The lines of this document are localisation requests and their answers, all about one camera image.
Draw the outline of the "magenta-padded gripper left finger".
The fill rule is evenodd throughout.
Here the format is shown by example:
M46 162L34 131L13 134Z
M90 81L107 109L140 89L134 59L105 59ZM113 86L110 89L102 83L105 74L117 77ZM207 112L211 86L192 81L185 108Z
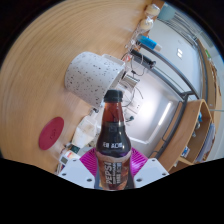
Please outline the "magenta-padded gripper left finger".
M95 149L88 150L82 156L71 150L62 154L59 159L57 174L78 186L97 189L99 187L99 173Z

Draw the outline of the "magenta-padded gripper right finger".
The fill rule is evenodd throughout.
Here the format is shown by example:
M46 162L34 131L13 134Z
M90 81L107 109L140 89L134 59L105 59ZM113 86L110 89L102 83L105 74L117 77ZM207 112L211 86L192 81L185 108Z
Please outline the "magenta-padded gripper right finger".
M141 188L168 175L167 170L156 158L148 159L135 148L132 149L128 177L129 188Z

